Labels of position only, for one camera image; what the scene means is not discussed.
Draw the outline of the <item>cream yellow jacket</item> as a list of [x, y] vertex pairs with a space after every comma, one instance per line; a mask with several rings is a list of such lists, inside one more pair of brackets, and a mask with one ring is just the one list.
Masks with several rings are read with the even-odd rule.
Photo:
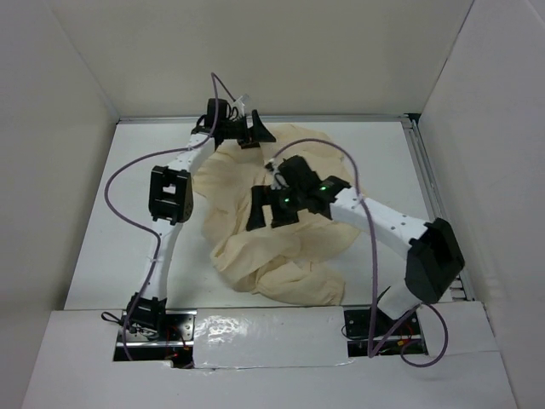
[[268, 185], [266, 162], [287, 146], [281, 158], [302, 156], [320, 178], [353, 178], [344, 166], [343, 154], [330, 147], [323, 132], [294, 124], [271, 129], [276, 141], [243, 149], [223, 143], [193, 178], [196, 193], [206, 198], [209, 212], [202, 232], [212, 246], [215, 270], [235, 291], [261, 294], [277, 302], [295, 305], [338, 305], [345, 280], [328, 260], [348, 249], [360, 231], [332, 222], [306, 210], [299, 221], [281, 228], [249, 231], [251, 188]]

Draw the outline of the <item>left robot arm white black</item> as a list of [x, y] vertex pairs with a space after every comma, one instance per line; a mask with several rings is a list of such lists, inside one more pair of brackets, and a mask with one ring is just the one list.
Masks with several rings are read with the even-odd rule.
[[141, 289], [127, 305], [125, 330], [138, 328], [150, 340], [161, 338], [168, 330], [165, 309], [169, 268], [176, 240], [193, 211], [192, 178], [200, 166], [226, 140], [235, 140], [243, 149], [276, 141], [258, 112], [247, 111], [246, 100], [245, 95], [234, 101], [210, 99], [187, 146], [168, 164], [152, 169], [148, 210], [158, 244], [151, 248]]

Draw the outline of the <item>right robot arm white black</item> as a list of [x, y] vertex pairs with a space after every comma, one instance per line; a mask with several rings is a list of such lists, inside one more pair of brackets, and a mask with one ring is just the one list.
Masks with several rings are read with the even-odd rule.
[[264, 207], [272, 211], [271, 228], [297, 223], [300, 212], [306, 210], [353, 228], [367, 228], [371, 238], [404, 259], [404, 278], [378, 296], [371, 315], [373, 327], [381, 334], [392, 333], [412, 308], [438, 302], [464, 269], [461, 248], [446, 220], [427, 222], [407, 216], [364, 197], [337, 176], [322, 179], [298, 155], [266, 167], [272, 184], [252, 187], [247, 230], [267, 225]]

